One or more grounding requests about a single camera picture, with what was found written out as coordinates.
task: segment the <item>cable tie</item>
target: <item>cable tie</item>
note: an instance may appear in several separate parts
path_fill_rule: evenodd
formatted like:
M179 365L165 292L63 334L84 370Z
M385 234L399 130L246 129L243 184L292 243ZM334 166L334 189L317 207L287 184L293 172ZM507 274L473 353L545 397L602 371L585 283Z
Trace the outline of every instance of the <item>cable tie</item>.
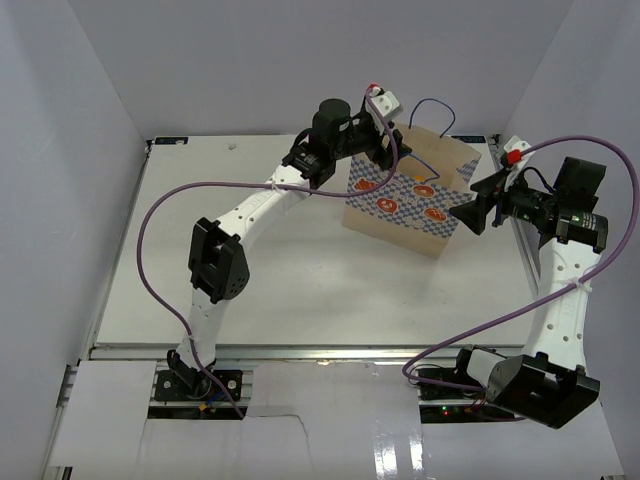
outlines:
M271 178L271 190L273 190L274 192L279 192L282 190L281 188L278 188L275 175Z
M584 283L580 283L580 279L578 277L570 278L569 280L567 280L567 283L569 285L575 285L577 290L582 290L587 293L591 293L593 291L593 288L591 288L590 286Z

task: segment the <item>white wall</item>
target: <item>white wall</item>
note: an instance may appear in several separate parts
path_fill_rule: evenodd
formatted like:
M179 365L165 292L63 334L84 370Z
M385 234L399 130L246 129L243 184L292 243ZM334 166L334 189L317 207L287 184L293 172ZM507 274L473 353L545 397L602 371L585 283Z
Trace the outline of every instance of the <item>white wall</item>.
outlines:
M640 2L576 0L506 129L530 143L572 133L611 140L640 169ZM630 182L621 162L598 146L571 144L536 154L549 179L564 155L606 163L597 212L609 218L609 251L630 212ZM640 234L620 261L594 280L585 348L590 373L602 382L607 421L625 473L640 478L637 398L640 338Z
M39 475L144 143L64 0L0 0L0 477Z
M378 82L501 131L571 0L70 0L131 118L162 134L297 133ZM449 112L419 115L434 129Z

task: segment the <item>paper bag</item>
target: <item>paper bag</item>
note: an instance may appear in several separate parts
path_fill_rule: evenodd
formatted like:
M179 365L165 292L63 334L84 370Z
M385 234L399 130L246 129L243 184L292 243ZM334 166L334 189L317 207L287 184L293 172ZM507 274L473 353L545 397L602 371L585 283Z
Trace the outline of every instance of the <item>paper bag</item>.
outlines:
M352 230L438 258L458 220L449 208L473 199L468 183L481 154L451 137L421 127L397 125L413 154L400 160L391 182L381 190L348 198L342 224ZM348 191L369 189L387 176L366 156L351 162Z

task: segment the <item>white tabletop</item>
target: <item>white tabletop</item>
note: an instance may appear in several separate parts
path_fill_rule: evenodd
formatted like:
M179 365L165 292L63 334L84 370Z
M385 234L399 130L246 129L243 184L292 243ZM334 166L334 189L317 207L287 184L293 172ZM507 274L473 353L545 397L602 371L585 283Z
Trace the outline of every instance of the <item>white tabletop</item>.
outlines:
M96 345L177 344L182 327L143 288L135 242L147 209L178 185L264 181L293 136L190 137L154 145L144 173ZM474 179L491 174L486 144ZM344 191L349 161L323 188ZM250 192L202 188L167 201L151 220L144 265L151 284L179 311L191 301L187 268L194 223L226 213ZM513 228L480 237L459 227L439 260L341 225L343 201L313 197L267 230L248 253L251 280L229 307L220 344L427 345L532 300ZM521 345L532 315L483 332L479 344Z

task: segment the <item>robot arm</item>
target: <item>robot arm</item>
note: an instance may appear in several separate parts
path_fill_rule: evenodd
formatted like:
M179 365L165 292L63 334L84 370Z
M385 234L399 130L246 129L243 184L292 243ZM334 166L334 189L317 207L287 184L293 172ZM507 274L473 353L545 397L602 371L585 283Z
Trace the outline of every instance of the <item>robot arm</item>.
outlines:
M203 365L216 359L216 341L226 309L250 278L245 253L260 234L326 182L338 160L365 153L383 170L393 165L391 144L383 145L382 121L393 128L391 122L402 107L391 92L380 87L373 85L368 92L377 114L363 101L360 111L351 117L348 103L325 100L313 117L312 127L298 135L282 164L265 182L271 188L254 193L213 222L202 218L194 226L189 253L193 289L188 322ZM400 156L411 152L402 144L398 130L393 131L393 141ZM277 188L276 184L309 191ZM168 352L167 361L188 390L198 388L202 374L197 371L187 336L177 350Z
M524 165L510 160L509 151L515 148L528 144L514 137L505 147L504 168L472 185L478 192L475 201L450 212L477 234L494 206L493 226L507 216L533 224L540 233L542 298L577 283L600 260L607 219L592 211L605 167L567 158L547 194L528 187ZM458 371L485 387L488 402L497 407L552 428L566 424L597 399L600 389L600 383L587 376L583 350L589 283L536 310L520 355L504 358L480 347L463 349Z

